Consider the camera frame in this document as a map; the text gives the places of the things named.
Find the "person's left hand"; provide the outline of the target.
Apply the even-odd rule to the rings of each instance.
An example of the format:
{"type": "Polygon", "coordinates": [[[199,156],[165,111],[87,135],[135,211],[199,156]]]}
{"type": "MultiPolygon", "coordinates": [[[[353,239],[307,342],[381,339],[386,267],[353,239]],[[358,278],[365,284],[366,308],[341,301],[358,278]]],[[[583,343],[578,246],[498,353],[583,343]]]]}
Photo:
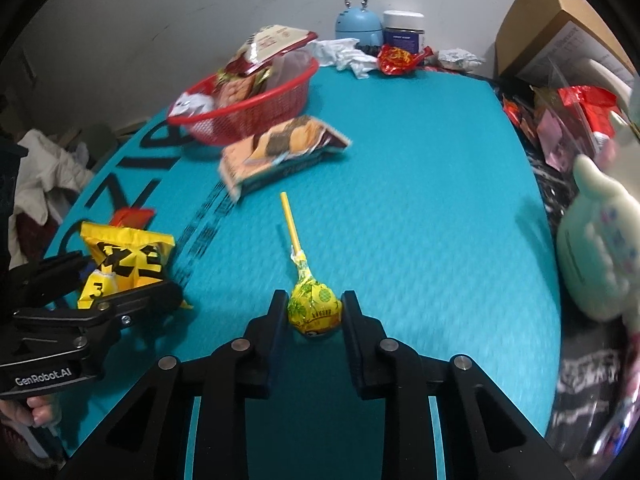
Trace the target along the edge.
{"type": "Polygon", "coordinates": [[[1,400],[0,408],[4,417],[27,427],[53,427],[61,420],[57,394],[33,396],[25,405],[15,400],[1,400]]]}

